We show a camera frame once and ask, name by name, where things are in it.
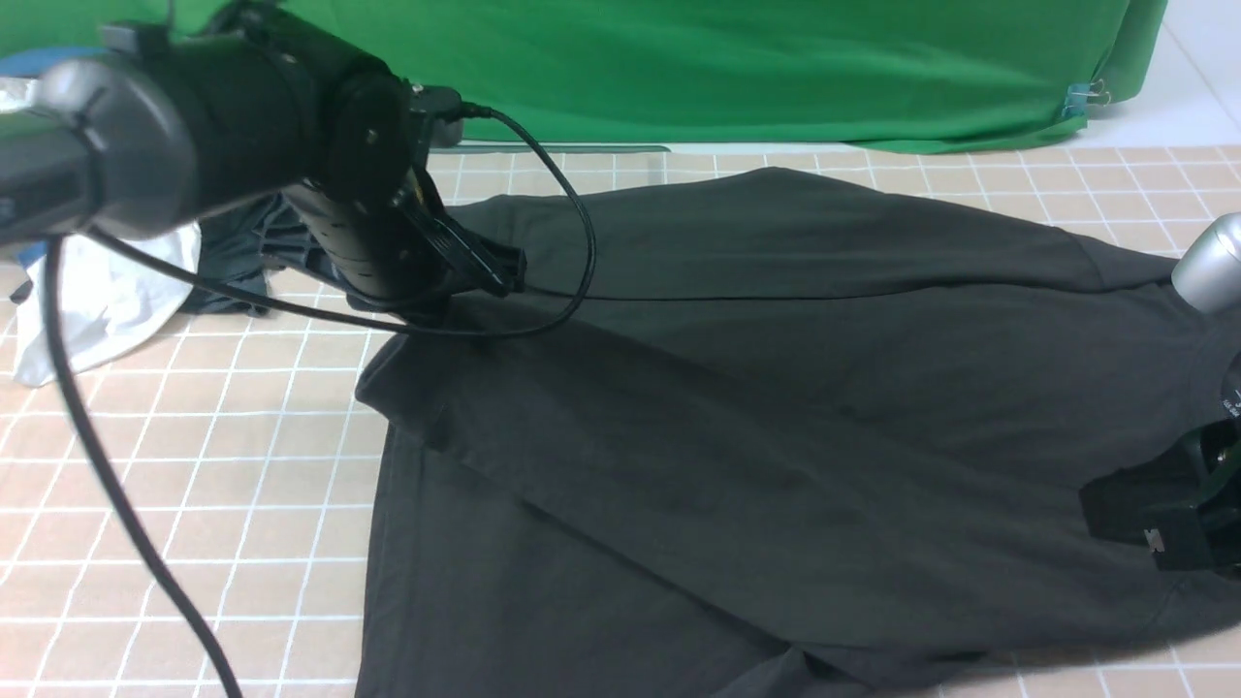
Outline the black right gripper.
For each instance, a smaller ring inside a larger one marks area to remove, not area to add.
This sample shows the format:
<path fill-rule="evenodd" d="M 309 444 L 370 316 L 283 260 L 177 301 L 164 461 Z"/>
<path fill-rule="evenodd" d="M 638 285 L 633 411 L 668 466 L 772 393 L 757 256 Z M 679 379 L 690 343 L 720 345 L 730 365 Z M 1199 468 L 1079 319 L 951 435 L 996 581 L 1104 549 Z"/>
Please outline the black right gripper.
<path fill-rule="evenodd" d="M 1237 573 L 1240 445 L 1236 426 L 1185 433 L 1145 465 L 1080 491 L 1090 535 L 1145 549 L 1167 573 Z"/>

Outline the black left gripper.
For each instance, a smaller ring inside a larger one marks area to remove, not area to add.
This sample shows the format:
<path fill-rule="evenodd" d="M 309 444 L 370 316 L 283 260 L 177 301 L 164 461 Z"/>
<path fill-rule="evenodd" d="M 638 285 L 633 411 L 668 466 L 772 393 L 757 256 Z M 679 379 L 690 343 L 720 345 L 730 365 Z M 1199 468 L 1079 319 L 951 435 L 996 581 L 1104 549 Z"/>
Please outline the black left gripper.
<path fill-rule="evenodd" d="M 412 165 L 375 202 L 333 197 L 309 180 L 282 189 L 349 296 L 408 324 L 441 325 L 460 277 L 488 296 L 525 289 L 522 250 L 448 216 L 429 173 Z"/>

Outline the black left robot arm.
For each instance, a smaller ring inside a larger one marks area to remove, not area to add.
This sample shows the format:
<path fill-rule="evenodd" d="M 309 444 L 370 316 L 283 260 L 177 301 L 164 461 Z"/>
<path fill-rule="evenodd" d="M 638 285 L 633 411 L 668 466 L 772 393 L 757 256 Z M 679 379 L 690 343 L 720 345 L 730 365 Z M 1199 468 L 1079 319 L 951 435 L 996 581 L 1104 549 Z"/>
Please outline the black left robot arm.
<path fill-rule="evenodd" d="M 297 267 L 369 310 L 413 320 L 522 291 L 522 251 L 470 233 L 427 171 L 468 114 L 455 91 L 271 2 L 232 2 L 181 43 L 140 22 L 101 39 L 2 116 L 4 243 L 155 238 L 279 194 L 307 227 Z"/>

